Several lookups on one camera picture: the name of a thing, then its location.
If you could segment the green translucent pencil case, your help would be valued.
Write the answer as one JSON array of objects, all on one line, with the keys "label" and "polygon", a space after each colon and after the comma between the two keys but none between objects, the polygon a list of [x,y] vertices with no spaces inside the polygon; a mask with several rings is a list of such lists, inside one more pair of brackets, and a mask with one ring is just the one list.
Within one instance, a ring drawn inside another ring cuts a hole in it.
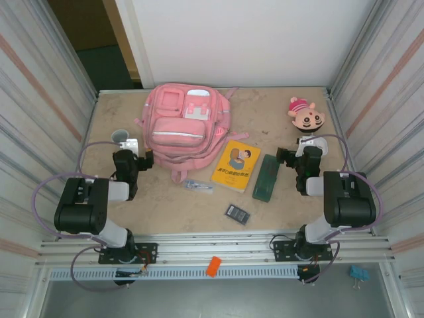
[{"label": "green translucent pencil case", "polygon": [[271,200],[280,164],[275,156],[266,154],[262,161],[252,197],[262,202]]}]

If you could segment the pink school backpack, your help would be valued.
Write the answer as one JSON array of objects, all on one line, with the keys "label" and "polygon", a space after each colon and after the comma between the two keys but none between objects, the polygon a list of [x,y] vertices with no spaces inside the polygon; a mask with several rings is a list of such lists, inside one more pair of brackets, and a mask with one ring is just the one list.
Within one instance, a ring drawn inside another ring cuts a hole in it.
[{"label": "pink school backpack", "polygon": [[153,151],[154,163],[171,171],[174,183],[182,183],[188,172],[207,167],[223,145],[248,134],[230,132],[230,98],[201,85],[165,83],[147,97],[141,118],[144,146]]}]

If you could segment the yellow paperback book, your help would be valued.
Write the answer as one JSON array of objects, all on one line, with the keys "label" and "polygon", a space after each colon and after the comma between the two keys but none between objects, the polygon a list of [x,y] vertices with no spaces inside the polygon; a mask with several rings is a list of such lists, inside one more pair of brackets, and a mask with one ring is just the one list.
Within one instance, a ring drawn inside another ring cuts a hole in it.
[{"label": "yellow paperback book", "polygon": [[244,193],[261,149],[245,143],[228,141],[211,176],[213,183]]}]

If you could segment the plush doll in pink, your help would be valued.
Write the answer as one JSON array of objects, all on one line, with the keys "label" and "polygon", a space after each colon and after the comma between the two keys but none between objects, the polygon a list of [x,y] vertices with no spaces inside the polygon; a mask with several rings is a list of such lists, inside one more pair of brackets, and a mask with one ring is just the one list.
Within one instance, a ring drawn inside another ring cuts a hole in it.
[{"label": "plush doll in pink", "polygon": [[319,112],[314,102],[292,97],[290,99],[288,116],[292,124],[303,133],[315,133],[325,123],[325,114]]}]

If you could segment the black flat packet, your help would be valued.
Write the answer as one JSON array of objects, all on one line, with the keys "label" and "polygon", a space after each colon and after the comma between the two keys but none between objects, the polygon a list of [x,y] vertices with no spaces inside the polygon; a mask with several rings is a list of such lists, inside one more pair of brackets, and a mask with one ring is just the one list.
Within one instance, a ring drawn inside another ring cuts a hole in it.
[{"label": "black flat packet", "polygon": [[233,204],[229,205],[225,211],[225,215],[243,226],[245,226],[250,219],[250,213]]}]

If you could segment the tan wooden door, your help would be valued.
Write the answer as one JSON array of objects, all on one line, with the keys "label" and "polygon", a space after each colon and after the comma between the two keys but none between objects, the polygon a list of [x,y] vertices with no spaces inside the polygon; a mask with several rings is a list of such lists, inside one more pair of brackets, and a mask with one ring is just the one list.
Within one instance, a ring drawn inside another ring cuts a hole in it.
[{"label": "tan wooden door", "polygon": [[136,63],[133,57],[133,53],[130,48],[129,40],[127,38],[119,10],[115,0],[102,0],[105,7],[107,16],[111,23],[115,38],[119,45],[121,54],[123,55],[123,60],[129,71],[131,79],[135,82],[141,82]]}]

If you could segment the orange plastic block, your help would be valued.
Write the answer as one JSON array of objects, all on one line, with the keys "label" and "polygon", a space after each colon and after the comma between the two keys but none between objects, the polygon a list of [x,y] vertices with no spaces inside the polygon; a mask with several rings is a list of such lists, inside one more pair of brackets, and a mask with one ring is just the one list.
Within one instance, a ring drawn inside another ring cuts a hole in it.
[{"label": "orange plastic block", "polygon": [[218,270],[219,270],[221,263],[222,263],[222,260],[219,257],[217,257],[217,256],[212,257],[212,259],[211,259],[211,261],[210,261],[210,263],[209,263],[209,265],[208,265],[208,267],[205,271],[206,275],[211,277],[211,278],[214,278],[218,273]]}]

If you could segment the blue binder clip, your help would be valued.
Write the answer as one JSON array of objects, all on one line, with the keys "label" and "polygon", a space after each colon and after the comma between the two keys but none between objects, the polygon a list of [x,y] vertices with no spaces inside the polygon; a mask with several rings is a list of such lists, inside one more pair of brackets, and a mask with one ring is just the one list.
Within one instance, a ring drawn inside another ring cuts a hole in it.
[{"label": "blue binder clip", "polygon": [[349,274],[351,278],[354,278],[353,288],[356,290],[360,289],[360,282],[367,282],[370,280],[368,271],[355,265],[350,267]]}]

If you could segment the aluminium back rail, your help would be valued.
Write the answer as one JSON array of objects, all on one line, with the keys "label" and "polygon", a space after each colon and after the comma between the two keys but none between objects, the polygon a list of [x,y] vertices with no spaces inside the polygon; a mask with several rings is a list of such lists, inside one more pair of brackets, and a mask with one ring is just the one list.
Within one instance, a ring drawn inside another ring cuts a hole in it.
[{"label": "aluminium back rail", "polygon": [[[326,96],[328,94],[328,89],[322,86],[306,86],[306,87],[239,87],[241,90],[255,89],[259,91],[266,90],[280,90],[285,93],[293,93],[294,95],[311,95],[312,91],[318,91],[319,93]],[[126,94],[126,93],[150,93],[153,89],[104,89],[99,91],[99,96],[101,95],[113,95],[113,94]]]}]

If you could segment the aluminium rail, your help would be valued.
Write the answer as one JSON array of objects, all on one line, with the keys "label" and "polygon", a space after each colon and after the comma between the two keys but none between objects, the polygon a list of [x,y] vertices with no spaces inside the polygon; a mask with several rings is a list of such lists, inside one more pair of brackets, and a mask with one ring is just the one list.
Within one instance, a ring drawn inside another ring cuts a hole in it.
[{"label": "aluminium rail", "polygon": [[[294,95],[311,95],[312,91],[318,91],[319,93],[326,96],[328,94],[328,89],[322,86],[306,86],[306,87],[239,87],[241,90],[255,89],[259,91],[266,90],[280,90],[285,93],[293,93]],[[113,94],[126,94],[126,93],[150,93],[153,89],[104,89],[99,91],[99,96],[101,95],[113,95]]]},{"label": "aluminium rail", "polygon": [[[136,242],[158,244],[157,266],[206,266],[217,256],[223,265],[265,265],[274,263],[269,242],[272,231],[235,231],[221,233],[185,233],[138,235]],[[36,266],[61,268],[76,258],[77,266],[97,267],[98,253],[87,250],[92,241],[60,239],[41,244]],[[394,262],[387,237],[374,236],[368,231],[355,231],[335,237],[331,245],[338,253],[338,263]]]}]

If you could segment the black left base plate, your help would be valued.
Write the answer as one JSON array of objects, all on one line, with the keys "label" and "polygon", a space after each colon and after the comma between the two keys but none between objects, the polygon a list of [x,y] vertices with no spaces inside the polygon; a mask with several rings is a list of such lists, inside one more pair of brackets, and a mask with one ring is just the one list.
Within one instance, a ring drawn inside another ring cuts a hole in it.
[{"label": "black left base plate", "polygon": [[105,248],[98,258],[99,264],[155,264],[157,243],[134,243],[122,248]]}]

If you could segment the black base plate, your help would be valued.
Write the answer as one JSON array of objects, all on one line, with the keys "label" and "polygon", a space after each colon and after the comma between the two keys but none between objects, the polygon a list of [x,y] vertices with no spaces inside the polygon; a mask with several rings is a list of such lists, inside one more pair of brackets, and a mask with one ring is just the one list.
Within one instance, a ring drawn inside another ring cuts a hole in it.
[{"label": "black base plate", "polygon": [[122,248],[105,248],[98,258],[99,264],[155,264],[157,243],[134,243]]},{"label": "black base plate", "polygon": [[276,262],[330,261],[333,258],[333,251],[329,244],[282,240],[274,241],[272,248]]}]

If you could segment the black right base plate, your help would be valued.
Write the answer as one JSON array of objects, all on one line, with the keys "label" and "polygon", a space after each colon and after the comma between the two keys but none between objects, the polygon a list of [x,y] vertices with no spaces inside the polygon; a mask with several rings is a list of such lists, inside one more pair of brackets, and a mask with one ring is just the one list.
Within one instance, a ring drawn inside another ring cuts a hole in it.
[{"label": "black right base plate", "polygon": [[333,251],[329,244],[282,240],[274,241],[272,248],[276,262],[330,261],[333,258]]}]

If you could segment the aluminium front rail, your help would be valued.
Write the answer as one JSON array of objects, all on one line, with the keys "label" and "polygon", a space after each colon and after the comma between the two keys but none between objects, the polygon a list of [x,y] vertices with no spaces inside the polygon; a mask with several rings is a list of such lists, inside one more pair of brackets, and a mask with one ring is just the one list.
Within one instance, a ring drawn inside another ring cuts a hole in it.
[{"label": "aluminium front rail", "polygon": [[[136,242],[158,244],[157,266],[206,266],[217,256],[223,265],[265,265],[274,263],[269,242],[272,231],[235,231],[221,233],[185,233],[138,235]],[[41,244],[36,266],[61,268],[76,258],[77,266],[97,267],[98,253],[87,250],[92,241],[60,239]],[[338,263],[394,262],[387,237],[374,236],[368,231],[355,231],[335,237],[331,245],[338,253]]]}]

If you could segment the white door frame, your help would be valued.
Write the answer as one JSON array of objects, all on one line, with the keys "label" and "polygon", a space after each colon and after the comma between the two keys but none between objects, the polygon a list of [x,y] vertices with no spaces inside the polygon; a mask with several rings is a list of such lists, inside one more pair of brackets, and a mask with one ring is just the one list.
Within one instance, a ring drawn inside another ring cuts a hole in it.
[{"label": "white door frame", "polygon": [[142,38],[133,0],[115,0],[125,30],[129,46],[145,89],[153,89],[156,84],[152,75],[148,55]]}]

